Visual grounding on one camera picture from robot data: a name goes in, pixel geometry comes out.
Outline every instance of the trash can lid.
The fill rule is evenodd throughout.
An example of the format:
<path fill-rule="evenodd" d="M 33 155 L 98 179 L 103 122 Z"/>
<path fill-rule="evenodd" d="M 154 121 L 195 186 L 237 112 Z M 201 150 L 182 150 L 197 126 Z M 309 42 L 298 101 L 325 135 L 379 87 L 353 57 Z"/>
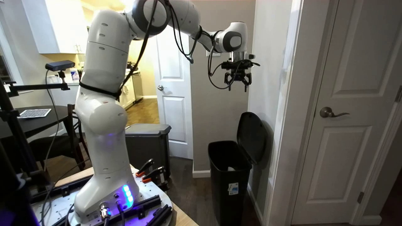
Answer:
<path fill-rule="evenodd" d="M 171 130 L 168 124 L 138 122 L 126 127 L 126 134 L 167 134 Z"/>
<path fill-rule="evenodd" d="M 245 111 L 240 116 L 237 126 L 237 144 L 246 151 L 254 163 L 261 160 L 265 146 L 268 131 L 260 117 Z"/>

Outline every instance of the door hinge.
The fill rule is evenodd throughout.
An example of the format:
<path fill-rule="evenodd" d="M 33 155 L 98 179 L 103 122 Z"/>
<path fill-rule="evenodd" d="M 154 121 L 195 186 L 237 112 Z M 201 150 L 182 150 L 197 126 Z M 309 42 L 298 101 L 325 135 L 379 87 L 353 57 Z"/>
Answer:
<path fill-rule="evenodd" d="M 360 191 L 360 193 L 359 193 L 359 197 L 357 198 L 357 203 L 362 203 L 363 197 L 364 197 L 364 191 Z"/>
<path fill-rule="evenodd" d="M 402 99 L 402 85 L 399 85 L 399 89 L 398 89 L 397 96 L 394 97 L 394 101 L 399 102 L 401 99 Z"/>

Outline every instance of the door handle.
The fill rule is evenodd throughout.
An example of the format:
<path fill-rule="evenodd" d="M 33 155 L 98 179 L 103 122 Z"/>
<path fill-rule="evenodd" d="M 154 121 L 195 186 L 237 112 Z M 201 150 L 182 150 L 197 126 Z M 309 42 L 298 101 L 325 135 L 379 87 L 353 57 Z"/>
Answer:
<path fill-rule="evenodd" d="M 347 115 L 347 114 L 349 114 L 349 112 L 343 111 L 343 112 L 335 114 L 335 112 L 332 110 L 332 107 L 329 107 L 329 106 L 324 106 L 324 107 L 322 107 L 322 109 L 319 110 L 319 115 L 320 115 L 322 117 L 338 117 L 338 116 Z"/>

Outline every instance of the white door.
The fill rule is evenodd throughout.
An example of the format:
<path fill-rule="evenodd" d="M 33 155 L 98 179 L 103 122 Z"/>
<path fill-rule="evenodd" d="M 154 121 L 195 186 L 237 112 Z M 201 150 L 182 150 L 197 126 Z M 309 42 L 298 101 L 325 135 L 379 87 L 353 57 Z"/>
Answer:
<path fill-rule="evenodd" d="M 182 41 L 187 51 L 187 35 L 182 35 Z M 170 154 L 192 159 L 190 62 L 178 51 L 170 26 L 149 38 L 149 45 L 154 55 L 159 121 L 172 126 L 168 134 Z"/>
<path fill-rule="evenodd" d="M 402 1 L 340 0 L 335 14 L 294 224 L 352 219 L 402 84 Z"/>

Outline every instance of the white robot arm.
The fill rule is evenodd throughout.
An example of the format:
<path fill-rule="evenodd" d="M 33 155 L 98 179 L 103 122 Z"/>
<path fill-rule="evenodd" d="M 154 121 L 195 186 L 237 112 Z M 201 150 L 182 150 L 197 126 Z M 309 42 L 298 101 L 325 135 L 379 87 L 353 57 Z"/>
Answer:
<path fill-rule="evenodd" d="M 157 35 L 167 24 L 188 33 L 207 50 L 230 51 L 231 58 L 221 65 L 231 70 L 225 78 L 227 84 L 251 82 L 245 72 L 254 62 L 245 53 L 244 22 L 232 22 L 224 31 L 205 31 L 188 0 L 136 0 L 133 8 L 124 13 L 99 11 L 89 28 L 85 71 L 75 100 L 94 169 L 74 202 L 77 219 L 83 224 L 98 217 L 100 205 L 108 205 L 109 214 L 116 215 L 139 197 L 126 146 L 127 115 L 116 97 L 124 80 L 131 41 Z"/>

